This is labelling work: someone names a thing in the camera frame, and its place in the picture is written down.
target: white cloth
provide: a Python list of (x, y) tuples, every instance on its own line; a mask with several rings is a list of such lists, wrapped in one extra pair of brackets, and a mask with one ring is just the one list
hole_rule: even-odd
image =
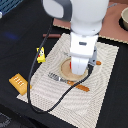
[[(104, 43), (96, 43), (97, 60), (91, 76), (83, 83), (89, 92), (73, 88), (62, 102), (50, 114), (78, 127), (95, 128), (103, 103), (107, 85), (110, 79), (118, 47)], [(48, 77), (52, 72), (60, 76), (60, 63), (68, 58), (63, 52), (69, 53), (70, 36), (63, 34), (31, 79), (32, 104), (42, 110), (51, 108), (70, 87), (70, 85), (55, 81)], [(18, 95), (20, 100), (27, 102), (27, 95)]]

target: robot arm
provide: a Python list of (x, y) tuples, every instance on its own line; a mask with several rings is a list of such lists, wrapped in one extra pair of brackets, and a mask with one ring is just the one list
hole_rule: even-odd
[(109, 0), (43, 0), (47, 14), (71, 22), (72, 73), (82, 75), (93, 57)]

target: cable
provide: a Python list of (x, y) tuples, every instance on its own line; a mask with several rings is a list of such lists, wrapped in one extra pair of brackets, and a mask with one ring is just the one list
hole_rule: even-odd
[(40, 111), (39, 111), (39, 110), (36, 109), (36, 107), (34, 107), (34, 106), (32, 105), (31, 99), (30, 99), (30, 80), (31, 80), (31, 76), (32, 76), (33, 67), (34, 67), (34, 65), (35, 65), (36, 59), (37, 59), (37, 57), (38, 57), (38, 55), (39, 55), (39, 52), (40, 52), (41, 48), (42, 48), (43, 45), (45, 44), (45, 42), (46, 42), (46, 40), (47, 40), (47, 38), (48, 38), (48, 36), (49, 36), (51, 30), (52, 30), (52, 26), (53, 26), (53, 19), (52, 19), (52, 21), (51, 21), (51, 24), (50, 24), (49, 30), (48, 30), (48, 32), (47, 32), (47, 35), (46, 35), (46, 37), (44, 38), (43, 42), (41, 43), (40, 48), (39, 48), (39, 50), (38, 50), (38, 52), (37, 52), (37, 54), (36, 54), (36, 56), (35, 56), (35, 58), (34, 58), (34, 61), (33, 61), (33, 63), (32, 63), (32, 66), (31, 66), (31, 69), (30, 69), (30, 73), (29, 73), (29, 76), (28, 76), (28, 86), (27, 86), (28, 104), (30, 105), (30, 107), (32, 108), (32, 110), (33, 110), (34, 112), (38, 113), (38, 114), (45, 114), (45, 113), (48, 113), (48, 112), (52, 111), (52, 110), (61, 102), (61, 100), (65, 97), (65, 95), (66, 95), (72, 88), (74, 88), (74, 87), (77, 86), (78, 84), (84, 82), (84, 81), (90, 76), (90, 74), (92, 73), (92, 70), (93, 70), (93, 66), (92, 66), (92, 65), (88, 65), (88, 68), (89, 68), (89, 70), (88, 70), (88, 75), (87, 75), (84, 79), (82, 79), (81, 81), (79, 81), (79, 82), (75, 83), (73, 86), (71, 86), (71, 87), (61, 96), (61, 98), (58, 100), (58, 102), (57, 102), (52, 108), (50, 108), (49, 110), (47, 110), (47, 111), (40, 110)]

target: black table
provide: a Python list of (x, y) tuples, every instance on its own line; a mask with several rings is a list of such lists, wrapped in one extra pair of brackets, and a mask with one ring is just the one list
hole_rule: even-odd
[[(0, 19), (0, 104), (50, 128), (74, 128), (71, 124), (50, 114), (36, 114), (29, 105), (19, 99), (9, 79), (20, 73), (26, 80), (36, 48), (42, 35), (47, 33), (51, 17), (43, 10), (40, 0), (24, 0)], [(52, 33), (70, 33), (53, 27)], [(48, 39), (45, 55), (58, 39)], [(128, 45), (99, 38), (100, 42), (118, 46), (119, 51), (102, 104), (96, 128), (128, 128)], [(33, 73), (40, 64), (36, 63)]]

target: metal fork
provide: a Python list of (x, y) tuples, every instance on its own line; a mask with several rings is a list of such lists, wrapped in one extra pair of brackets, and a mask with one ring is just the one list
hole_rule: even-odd
[(65, 82), (67, 83), (67, 80), (62, 79), (61, 77), (55, 75), (54, 73), (49, 72), (48, 76), (56, 81)]
[[(58, 76), (58, 75), (56, 75), (56, 74), (54, 74), (54, 73), (51, 73), (51, 72), (49, 72), (48, 76), (49, 76), (50, 78), (54, 79), (55, 81), (64, 82), (64, 83), (67, 83), (67, 84), (69, 84), (69, 85), (71, 85), (71, 86), (73, 86), (73, 85), (75, 84), (75, 82), (69, 81), (69, 80), (65, 80), (65, 79), (61, 78), (60, 76)], [(80, 84), (78, 84), (78, 85), (76, 86), (76, 88), (78, 88), (78, 89), (80, 89), (80, 90), (83, 90), (83, 91), (86, 91), (86, 92), (89, 91), (89, 88), (88, 88), (88, 87), (85, 87), (85, 86), (80, 85)]]

